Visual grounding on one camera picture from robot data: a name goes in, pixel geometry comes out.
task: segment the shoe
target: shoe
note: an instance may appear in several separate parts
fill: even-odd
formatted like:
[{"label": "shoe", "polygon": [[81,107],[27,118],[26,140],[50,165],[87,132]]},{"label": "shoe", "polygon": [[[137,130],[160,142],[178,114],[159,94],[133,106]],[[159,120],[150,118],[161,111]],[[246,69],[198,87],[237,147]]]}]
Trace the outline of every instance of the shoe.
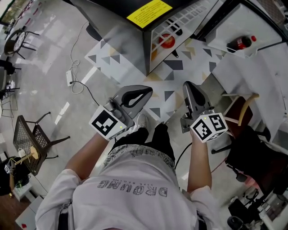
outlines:
[{"label": "shoe", "polygon": [[140,113],[138,118],[137,118],[137,122],[136,122],[136,125],[138,126],[138,129],[139,128],[145,128],[147,126],[147,117],[145,114],[143,113]]}]

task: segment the floor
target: floor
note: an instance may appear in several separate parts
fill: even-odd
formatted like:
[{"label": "floor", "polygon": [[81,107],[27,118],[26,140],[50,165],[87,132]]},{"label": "floor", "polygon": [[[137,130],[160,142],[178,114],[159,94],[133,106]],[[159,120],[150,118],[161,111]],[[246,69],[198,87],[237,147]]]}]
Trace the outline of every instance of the floor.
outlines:
[{"label": "floor", "polygon": [[[78,95],[73,94],[66,81],[66,71],[69,70],[72,63],[70,52],[85,22],[86,19],[76,8],[61,0],[51,0],[47,3],[45,10],[43,10],[37,21],[29,26],[30,31],[40,34],[39,37],[30,36],[26,40],[36,47],[37,52],[21,50],[21,54],[26,60],[17,55],[11,58],[12,63],[16,63],[17,67],[22,68],[12,76],[17,87],[20,87],[16,94],[18,111],[13,112],[15,117],[12,122],[13,127],[15,127],[18,115],[23,115],[26,120],[35,121],[44,113],[51,111],[51,114],[40,122],[50,140],[71,136],[69,140],[53,146],[49,152],[49,157],[56,155],[59,155],[59,157],[47,159],[43,163],[37,179],[31,177],[34,190],[40,195],[46,194],[46,190],[49,190],[52,186],[53,181],[64,169],[67,161],[95,134],[88,121],[97,108],[96,104],[92,101],[86,89]],[[97,41],[87,34],[85,28],[86,26],[84,26],[72,53],[73,60],[79,59],[80,61],[77,69],[79,80],[89,74],[92,65],[84,59],[84,56],[97,44]],[[99,70],[89,78],[86,85],[99,104],[104,104],[107,98],[113,96],[118,90],[118,87]],[[221,97],[223,89],[212,75],[205,80],[201,87],[208,94],[211,104],[216,107],[216,111],[224,111],[229,105],[230,101]],[[77,92],[80,89],[77,85],[74,90]],[[13,100],[12,107],[15,108],[15,106],[16,103]],[[168,120],[168,131],[176,159],[191,142],[189,133],[182,134],[180,127],[180,117],[185,112],[185,106],[183,105]],[[150,139],[156,121],[149,115],[147,116],[151,130]],[[5,144],[1,145],[2,149],[7,150],[10,156],[17,155],[18,153],[13,146],[13,130],[10,118],[2,117],[0,119],[0,132],[5,139]],[[97,175],[101,169],[102,162],[113,143],[113,141],[109,143],[96,164],[92,175]],[[216,141],[208,143],[211,170],[216,169],[228,154],[226,151],[211,155],[211,149],[218,149],[229,143],[230,139],[227,134],[222,135]],[[189,158],[190,148],[184,153],[176,170],[181,188],[187,186]],[[225,164],[220,165],[213,171],[212,178],[212,193],[219,202],[220,215],[225,226],[229,216],[227,209],[229,200],[234,195],[241,194],[246,188],[235,179],[235,174]]]}]

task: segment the black mesh chair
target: black mesh chair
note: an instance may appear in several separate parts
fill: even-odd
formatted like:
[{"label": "black mesh chair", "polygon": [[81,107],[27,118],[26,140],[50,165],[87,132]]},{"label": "black mesh chair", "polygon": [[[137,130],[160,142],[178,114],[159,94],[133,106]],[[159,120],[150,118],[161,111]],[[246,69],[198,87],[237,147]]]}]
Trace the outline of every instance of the black mesh chair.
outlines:
[{"label": "black mesh chair", "polygon": [[281,195],[288,187],[288,155],[270,149],[250,126],[232,142],[225,163],[239,181],[244,174],[252,177],[265,196],[272,191]]},{"label": "black mesh chair", "polygon": [[[30,157],[26,159],[24,163],[26,164],[27,168],[30,172],[36,176],[43,164],[44,160],[47,159],[47,153],[53,145],[56,145],[60,142],[63,142],[70,138],[70,136],[59,139],[56,141],[50,141],[49,138],[46,136],[40,125],[38,124],[46,115],[50,114],[50,112],[44,114],[40,119],[36,122],[34,121],[26,121],[22,115],[18,116],[15,133],[13,138],[13,144],[18,151],[18,149],[25,150],[25,153],[28,155],[30,154],[31,146],[35,147],[38,152],[39,158],[34,159]],[[34,123],[34,129],[31,132],[30,128],[28,127],[27,123]]]}]

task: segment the black and white marker cube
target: black and white marker cube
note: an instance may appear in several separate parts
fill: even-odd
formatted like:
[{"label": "black and white marker cube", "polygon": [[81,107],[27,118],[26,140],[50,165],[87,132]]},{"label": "black and white marker cube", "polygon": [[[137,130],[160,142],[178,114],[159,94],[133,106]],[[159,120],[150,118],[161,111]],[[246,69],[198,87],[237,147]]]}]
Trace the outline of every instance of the black and white marker cube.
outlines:
[{"label": "black and white marker cube", "polygon": [[110,140],[127,127],[102,105],[98,107],[89,124],[106,140]]},{"label": "black and white marker cube", "polygon": [[215,140],[228,130],[221,113],[201,115],[191,128],[202,143]]}]

